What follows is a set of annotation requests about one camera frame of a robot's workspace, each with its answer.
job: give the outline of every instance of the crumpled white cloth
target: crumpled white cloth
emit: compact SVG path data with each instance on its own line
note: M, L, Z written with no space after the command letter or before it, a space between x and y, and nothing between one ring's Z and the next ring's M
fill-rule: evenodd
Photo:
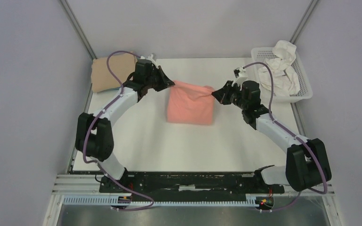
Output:
M300 83L297 73L291 66L296 59L296 46L289 41L280 40L277 42L272 52L278 58L265 59L274 79L274 93L279 97L296 95L300 91ZM258 70L261 85L271 90L270 74L266 67Z

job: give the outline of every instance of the gray wall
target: gray wall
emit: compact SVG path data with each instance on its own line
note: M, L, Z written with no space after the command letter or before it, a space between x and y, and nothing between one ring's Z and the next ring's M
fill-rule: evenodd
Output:
M297 49L313 88L299 102L307 133L328 149L343 221L362 225L362 1L321 1Z
M97 57L246 57L289 40L310 0L68 0Z
M0 225L41 225L90 65L57 0L0 0Z

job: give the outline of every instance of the purple cable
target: purple cable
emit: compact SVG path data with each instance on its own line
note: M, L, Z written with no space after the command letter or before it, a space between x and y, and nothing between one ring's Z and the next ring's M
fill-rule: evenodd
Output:
M279 127L281 127L283 130L285 130L287 133L289 133L293 138L295 138L296 140L298 140L306 149L307 151L309 152L309 154L311 155L314 163L316 164L317 166L317 169L319 170L320 172L320 176L321 176L321 180L322 180L322 184L324 186L324 191L319 191L319 190L316 190L314 188L309 188L309 190L311 191L314 191L314 192L317 192L317 193L320 193L320 194L326 194L328 192L328 187L327 187L327 181L325 179L325 175L324 175L324 171L322 170L321 168L321 165L320 163L318 162L318 159L317 157L314 155L313 151L311 150L311 148L299 137L296 136L296 134L292 131L290 131L288 128L286 128L284 125L282 125L281 123L279 123L277 120L274 119L274 116L272 115L272 111L271 111L271 104L272 104L272 98L274 97L274 79L272 77L272 73L271 73L271 70L270 68L265 64L265 63L262 63L262 62L254 62L254 63L251 63L251 64L248 64L246 66L243 67L243 69L247 68L247 67L250 67L252 65L263 65L266 67L266 69L268 70L269 74L270 74L270 80L271 80L271 96L270 96L270 101L269 101L269 116L272 120L272 122L274 122L275 124L277 124ZM283 210L284 208L286 207L289 207L293 204L296 203L297 199L299 198L301 192L299 192L297 194L297 196L295 197L295 199L288 205L286 206L283 206L283 207L280 207L280 208L276 208L276 209L273 209L273 210L265 210L265 212L274 212L274 211L279 211L279 210Z
M116 52L113 52L112 54L110 54L108 57L107 57L107 60L106 60L106 66L107 66L107 69L109 70L109 72L113 75L113 77L118 81L118 83L120 84L120 94L116 96L116 98L114 98L112 101L110 101L109 104L107 104L103 110L107 110L114 102L116 102L120 96L124 93L124 85L123 83L120 81L120 79L113 73L112 69L110 69L110 66L109 66L109 59L114 55L114 54L117 54L117 53L128 53L128 54L131 54L131 55L134 55L135 57L137 58L140 58L140 56L132 53L132 52L128 52L128 51L123 51L123 50L119 50L119 51L116 51ZM138 193L136 191L133 191L129 188L126 188L124 187L123 185L121 185L116 179L114 179L111 175L109 175L103 168L102 166L98 163L98 161L96 160L90 160L88 161L87 160L87 156L86 156L86 152L87 152L87 142L88 142L88 138L90 137L91 135L91 131L92 131L92 127L95 125L96 121L98 120L98 118L103 114L103 110L100 111L98 113L97 116L95 116L95 118L92 120L91 122L91 125L90 127L88 128L87 130L87 134L85 135L85 139L84 139L84 146L82 147L82 158L84 160L85 163L92 163L92 162L95 162L98 164L98 167L99 169L105 174L105 176L107 176L109 179L111 179L113 182L115 182L120 188L122 188L123 190L126 190L132 194L136 194L136 195L139 195L141 197L144 197L146 199L149 199L152 203L147 205L147 206L143 206L143 207L138 207L138 208L133 208L133 209L124 209L124 210L119 210L118 211L136 211L136 210L145 210L145 209L148 209L150 208L151 206L153 206L153 204L155 203L155 201L147 196L147 195L144 195L144 194L141 194L141 193Z

